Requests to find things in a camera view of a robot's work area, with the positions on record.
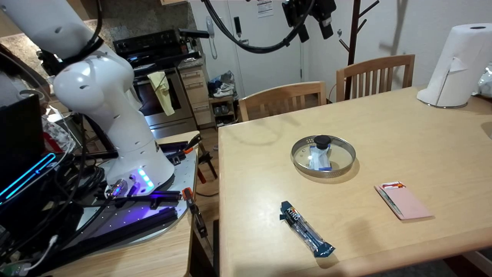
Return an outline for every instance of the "kitchen appliance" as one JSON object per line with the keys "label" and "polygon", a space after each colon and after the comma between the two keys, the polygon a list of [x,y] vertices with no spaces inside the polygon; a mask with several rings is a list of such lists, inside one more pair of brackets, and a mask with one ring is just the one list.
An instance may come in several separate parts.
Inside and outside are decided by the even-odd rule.
{"label": "kitchen appliance", "polygon": [[[198,52],[189,52],[177,29],[130,37],[114,41],[115,52],[134,68],[134,88],[141,101],[140,111],[144,115],[155,138],[197,129],[180,72],[177,66],[186,58],[198,58]],[[174,108],[166,115],[155,95],[147,75],[155,71],[166,72],[169,98]]]}

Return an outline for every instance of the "pink card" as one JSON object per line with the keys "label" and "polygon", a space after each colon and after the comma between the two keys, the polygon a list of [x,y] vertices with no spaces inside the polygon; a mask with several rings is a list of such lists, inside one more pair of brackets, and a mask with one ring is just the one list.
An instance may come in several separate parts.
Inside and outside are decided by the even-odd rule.
{"label": "pink card", "polygon": [[383,183],[375,186],[375,191],[400,220],[432,217],[429,209],[410,192],[406,185],[400,181]]}

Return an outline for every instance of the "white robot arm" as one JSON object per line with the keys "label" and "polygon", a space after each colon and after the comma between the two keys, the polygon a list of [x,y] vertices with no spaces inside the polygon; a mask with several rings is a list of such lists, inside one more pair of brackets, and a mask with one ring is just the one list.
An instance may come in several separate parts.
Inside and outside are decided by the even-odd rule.
{"label": "white robot arm", "polygon": [[[66,60],[81,52],[92,32],[66,0],[0,0],[3,12],[41,49]],[[69,109],[92,118],[112,141],[117,158],[103,163],[115,197],[147,195],[166,183],[174,166],[132,105],[134,71],[101,45],[54,78],[54,92]]]}

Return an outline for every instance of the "chair back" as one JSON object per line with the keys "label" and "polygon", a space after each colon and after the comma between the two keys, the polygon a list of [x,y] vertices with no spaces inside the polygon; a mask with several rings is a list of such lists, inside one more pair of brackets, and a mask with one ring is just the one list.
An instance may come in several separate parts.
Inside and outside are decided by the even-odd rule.
{"label": "chair back", "polygon": [[[412,86],[413,61],[415,55],[392,55],[336,71],[336,101],[390,91],[393,81],[400,83],[401,88]],[[350,95],[346,98],[347,80],[350,80]]]}
{"label": "chair back", "polygon": [[269,88],[240,100],[241,120],[320,106],[326,101],[323,81],[301,81]]}

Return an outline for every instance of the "paper towel holder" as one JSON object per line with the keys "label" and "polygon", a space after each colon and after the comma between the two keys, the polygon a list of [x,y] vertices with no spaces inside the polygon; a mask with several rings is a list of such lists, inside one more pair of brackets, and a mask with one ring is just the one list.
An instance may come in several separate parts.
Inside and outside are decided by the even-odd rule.
{"label": "paper towel holder", "polygon": [[453,26],[435,65],[427,88],[416,94],[426,105],[459,108],[478,89],[478,80],[492,61],[492,23]]}

